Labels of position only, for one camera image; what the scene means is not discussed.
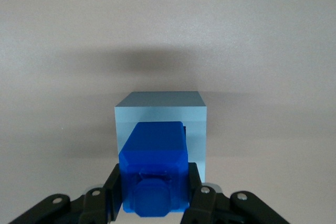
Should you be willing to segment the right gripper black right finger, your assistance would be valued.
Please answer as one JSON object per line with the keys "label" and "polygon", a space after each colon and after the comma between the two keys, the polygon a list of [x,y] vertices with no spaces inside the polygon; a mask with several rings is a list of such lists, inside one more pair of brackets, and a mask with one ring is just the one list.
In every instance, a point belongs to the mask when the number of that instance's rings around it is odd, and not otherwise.
{"label": "right gripper black right finger", "polygon": [[288,223],[288,221],[249,191],[230,197],[212,185],[201,182],[196,163],[188,164],[189,207],[181,223]]}

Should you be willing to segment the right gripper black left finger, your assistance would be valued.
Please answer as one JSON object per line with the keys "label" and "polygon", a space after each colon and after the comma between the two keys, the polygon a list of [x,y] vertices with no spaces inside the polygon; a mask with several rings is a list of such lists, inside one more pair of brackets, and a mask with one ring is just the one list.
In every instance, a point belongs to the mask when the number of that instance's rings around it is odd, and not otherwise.
{"label": "right gripper black left finger", "polygon": [[110,223],[116,220],[121,205],[121,175],[116,164],[103,186],[75,200],[64,194],[50,195],[11,223]]}

